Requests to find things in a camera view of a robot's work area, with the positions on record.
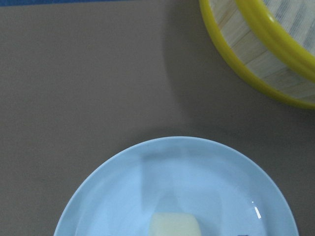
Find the white steamed bun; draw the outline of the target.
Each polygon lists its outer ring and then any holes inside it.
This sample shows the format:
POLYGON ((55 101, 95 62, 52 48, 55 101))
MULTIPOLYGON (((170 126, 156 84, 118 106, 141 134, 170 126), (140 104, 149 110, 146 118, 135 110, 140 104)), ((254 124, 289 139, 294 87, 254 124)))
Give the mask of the white steamed bun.
POLYGON ((188 213, 158 212, 152 215, 149 236, 200 236, 196 218, 188 213))

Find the light blue plate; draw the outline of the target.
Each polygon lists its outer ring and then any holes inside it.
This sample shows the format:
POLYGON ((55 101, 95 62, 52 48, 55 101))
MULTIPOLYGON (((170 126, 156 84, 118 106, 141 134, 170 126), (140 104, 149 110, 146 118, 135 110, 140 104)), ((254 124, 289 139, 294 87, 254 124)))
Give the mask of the light blue plate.
POLYGON ((57 236, 146 236, 156 212, 190 213, 204 236, 296 236, 272 179, 223 144, 164 137, 129 147, 96 168, 66 205, 57 236))

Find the yellow rimmed bamboo steamer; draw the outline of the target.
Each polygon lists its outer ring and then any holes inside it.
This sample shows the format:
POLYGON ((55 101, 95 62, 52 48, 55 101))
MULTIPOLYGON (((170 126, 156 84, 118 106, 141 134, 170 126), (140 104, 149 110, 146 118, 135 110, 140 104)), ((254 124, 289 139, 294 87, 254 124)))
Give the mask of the yellow rimmed bamboo steamer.
POLYGON ((203 22, 227 64, 288 105, 315 107, 312 0, 201 0, 203 22))

